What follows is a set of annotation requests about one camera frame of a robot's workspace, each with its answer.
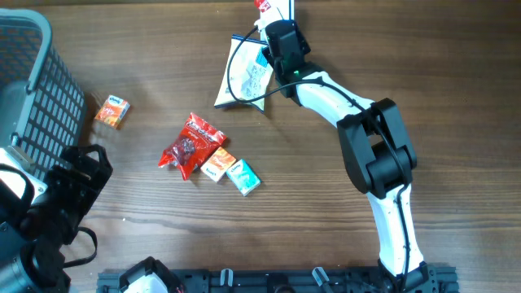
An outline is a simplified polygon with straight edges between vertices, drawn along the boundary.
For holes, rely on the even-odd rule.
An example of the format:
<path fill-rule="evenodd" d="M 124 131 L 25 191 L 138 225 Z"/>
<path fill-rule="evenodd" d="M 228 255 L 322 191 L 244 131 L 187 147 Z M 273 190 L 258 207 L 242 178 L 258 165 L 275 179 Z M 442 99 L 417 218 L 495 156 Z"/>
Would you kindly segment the red snack bag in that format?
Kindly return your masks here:
<path fill-rule="evenodd" d="M 175 141 L 163 150 L 158 166 L 173 165 L 187 181 L 226 139 L 223 132 L 192 112 Z"/>

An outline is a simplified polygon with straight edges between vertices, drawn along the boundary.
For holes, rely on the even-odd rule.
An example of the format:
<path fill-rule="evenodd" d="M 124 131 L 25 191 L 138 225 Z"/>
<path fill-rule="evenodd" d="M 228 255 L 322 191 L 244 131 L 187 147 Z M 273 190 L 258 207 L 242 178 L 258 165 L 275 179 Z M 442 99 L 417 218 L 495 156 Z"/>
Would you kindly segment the red candy bar wrapper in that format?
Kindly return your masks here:
<path fill-rule="evenodd" d="M 254 0 L 254 4 L 260 13 L 265 13 L 271 8 L 269 0 Z"/>

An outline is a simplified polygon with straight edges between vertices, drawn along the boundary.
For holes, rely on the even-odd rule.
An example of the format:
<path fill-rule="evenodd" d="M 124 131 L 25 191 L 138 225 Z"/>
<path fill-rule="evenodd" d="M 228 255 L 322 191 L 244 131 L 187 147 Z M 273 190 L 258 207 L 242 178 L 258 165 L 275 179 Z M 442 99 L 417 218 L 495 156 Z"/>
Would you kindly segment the orange tissue pack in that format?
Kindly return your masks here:
<path fill-rule="evenodd" d="M 210 177 L 214 182 L 219 182 L 225 172 L 236 162 L 227 150 L 219 146 L 215 152 L 202 165 L 201 171 Z"/>
<path fill-rule="evenodd" d="M 117 129 L 129 109 L 130 104 L 128 101 L 109 95 L 94 119 L 113 129 Z"/>

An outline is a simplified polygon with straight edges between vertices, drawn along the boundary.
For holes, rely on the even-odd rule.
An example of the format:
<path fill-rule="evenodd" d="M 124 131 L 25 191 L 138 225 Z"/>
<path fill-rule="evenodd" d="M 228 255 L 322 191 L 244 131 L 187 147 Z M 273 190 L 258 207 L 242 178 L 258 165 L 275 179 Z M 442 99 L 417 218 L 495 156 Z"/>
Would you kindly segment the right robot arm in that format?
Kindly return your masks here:
<path fill-rule="evenodd" d="M 336 127 L 348 177 L 369 200 L 379 236 L 377 266 L 349 268 L 343 280 L 317 267 L 318 286 L 325 292 L 439 291 L 437 272 L 414 232 L 410 193 L 417 156 L 396 103 L 357 96 L 306 61 L 310 48 L 294 20 L 273 21 L 264 35 L 263 54 L 279 91 Z"/>

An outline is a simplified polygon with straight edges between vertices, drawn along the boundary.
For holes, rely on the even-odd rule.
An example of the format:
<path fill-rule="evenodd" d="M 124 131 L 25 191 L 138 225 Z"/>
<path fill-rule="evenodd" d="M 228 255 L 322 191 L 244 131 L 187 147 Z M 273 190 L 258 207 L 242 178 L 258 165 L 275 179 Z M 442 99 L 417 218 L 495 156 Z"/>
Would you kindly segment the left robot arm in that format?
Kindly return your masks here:
<path fill-rule="evenodd" d="M 80 225 L 112 175 L 104 147 L 68 146 L 61 159 L 69 168 L 53 166 L 44 177 L 47 188 L 37 194 L 29 176 L 2 164 L 4 173 L 21 179 L 17 195 L 1 184 L 1 290 L 3 292 L 67 292 L 65 270 L 90 263 L 94 257 L 67 261 L 60 249 L 79 232 L 92 239 L 94 231 Z"/>

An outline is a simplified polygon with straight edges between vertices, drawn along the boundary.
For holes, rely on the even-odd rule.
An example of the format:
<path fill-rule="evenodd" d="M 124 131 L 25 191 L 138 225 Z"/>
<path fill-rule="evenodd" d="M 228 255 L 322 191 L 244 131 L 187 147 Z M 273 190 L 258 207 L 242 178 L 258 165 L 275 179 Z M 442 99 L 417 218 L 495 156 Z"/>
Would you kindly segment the cream snack pouch blue seal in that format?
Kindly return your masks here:
<path fill-rule="evenodd" d="M 248 38 L 240 46 L 232 60 L 230 74 L 227 73 L 228 67 L 225 67 L 215 108 L 240 105 L 230 94 L 228 81 L 234 95 L 239 99 L 250 100 L 266 93 L 274 71 L 262 53 L 267 47 L 267 42 L 252 38 Z"/>

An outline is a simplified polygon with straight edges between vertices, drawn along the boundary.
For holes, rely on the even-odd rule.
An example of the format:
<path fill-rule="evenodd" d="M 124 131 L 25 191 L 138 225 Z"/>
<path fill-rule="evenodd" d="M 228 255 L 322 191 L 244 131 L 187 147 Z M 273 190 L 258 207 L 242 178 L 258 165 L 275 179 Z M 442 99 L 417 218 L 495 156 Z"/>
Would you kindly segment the teal tissue pack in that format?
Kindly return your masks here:
<path fill-rule="evenodd" d="M 226 174 L 244 197 L 261 184 L 260 178 L 245 160 L 237 161 L 226 171 Z"/>

